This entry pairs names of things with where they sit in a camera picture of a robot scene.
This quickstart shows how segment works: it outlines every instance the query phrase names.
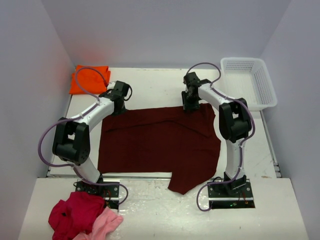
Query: crimson cloth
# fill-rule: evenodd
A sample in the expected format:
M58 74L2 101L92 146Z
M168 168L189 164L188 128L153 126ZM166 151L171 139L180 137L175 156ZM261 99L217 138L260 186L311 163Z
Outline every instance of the crimson cloth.
M54 230L53 240L72 240L79 233L92 232L97 217L104 211L105 200L84 191L70 194L67 201L60 200L52 209L49 224Z
M102 121L101 173L172 172L168 188L181 194L216 173L221 141L208 103L184 112L182 106L128 110Z

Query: white basket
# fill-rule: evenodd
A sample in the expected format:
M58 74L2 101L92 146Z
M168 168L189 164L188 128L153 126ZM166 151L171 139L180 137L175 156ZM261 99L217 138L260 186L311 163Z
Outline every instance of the white basket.
M228 96L244 98L251 111L277 105L277 97L266 64L259 58L221 59L222 89Z

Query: folded orange cloth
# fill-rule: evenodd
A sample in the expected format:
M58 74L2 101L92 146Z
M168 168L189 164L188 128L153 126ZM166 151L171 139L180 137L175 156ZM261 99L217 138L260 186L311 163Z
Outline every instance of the folded orange cloth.
M82 65L76 66L75 72L78 71L80 68L85 67ZM98 70L105 78L106 82L109 83L110 80L110 71L108 66L91 66L91 68ZM69 94L85 94L84 91L82 91L77 83L75 76L76 74L72 73L72 81L71 81L71 88L69 91ZM85 90L92 94L101 94L105 92L106 86L104 84L104 80L102 77L91 69L83 69L78 73L78 82Z

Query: table surface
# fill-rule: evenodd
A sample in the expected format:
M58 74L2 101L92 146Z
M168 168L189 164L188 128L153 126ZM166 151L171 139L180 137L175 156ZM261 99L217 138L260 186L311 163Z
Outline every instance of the table surface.
M39 178L22 225L19 240L49 240L48 218L54 205L68 199L76 178ZM169 180L123 179L129 196L120 205L123 223L109 240L307 240L291 181L251 178L255 208L201 212L196 206L200 186L185 195L167 189ZM208 192L200 195L208 207Z
M148 109L162 107L182 106L181 91L185 90L183 77L187 69L165 69L165 68L110 68L110 81L122 81L130 84L133 89L132 97L125 102L126 108ZM196 74L200 79L213 80L218 76L217 70L197 69ZM224 91L223 79L219 80L214 86ZM89 95L73 95L67 112L67 117L77 115L85 108L94 103L95 99ZM215 176L223 176L227 164L226 141L219 132L218 111L214 109L216 118L214 129L217 137L221 140L220 156L218 160ZM248 140L244 151L244 167L247 177L254 178L276 178L273 158L269 149L268 139L264 128L264 123L260 112L252 112L254 117L256 132L253 138ZM101 136L102 123L100 122L90 133L90 158L98 166L99 143ZM54 164L63 164L57 156L53 159ZM70 167L51 168L49 176L75 176ZM131 178L170 178L170 172L151 172L151 173L106 173L104 177Z

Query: wall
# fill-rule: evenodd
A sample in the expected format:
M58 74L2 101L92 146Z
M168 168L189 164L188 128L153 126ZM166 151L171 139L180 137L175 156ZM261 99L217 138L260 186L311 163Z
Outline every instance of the wall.
M66 111L74 69L40 0L0 2L0 233L18 239L37 177L41 133ZM52 133L43 146L51 159Z
M74 64L189 67L259 57L291 0L42 0Z
M292 0L262 54L278 98L266 122L311 240L320 236L319 12L319 0Z

